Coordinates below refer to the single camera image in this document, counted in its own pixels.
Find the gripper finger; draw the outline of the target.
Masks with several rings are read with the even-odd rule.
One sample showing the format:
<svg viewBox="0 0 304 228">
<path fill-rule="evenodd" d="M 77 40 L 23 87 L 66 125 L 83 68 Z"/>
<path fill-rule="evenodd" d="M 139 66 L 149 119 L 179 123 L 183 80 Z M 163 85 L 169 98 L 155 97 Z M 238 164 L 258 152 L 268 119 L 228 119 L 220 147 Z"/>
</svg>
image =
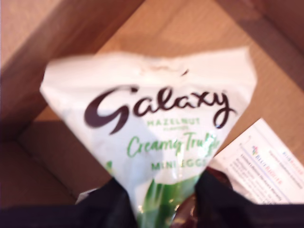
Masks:
<svg viewBox="0 0 304 228">
<path fill-rule="evenodd" d="M 128 193 L 115 179 L 90 192 L 77 205 L 82 209 L 83 228 L 138 227 Z"/>
<path fill-rule="evenodd" d="M 209 171 L 196 184 L 199 228 L 252 228 L 244 212 L 251 202 L 221 183 Z"/>
</svg>

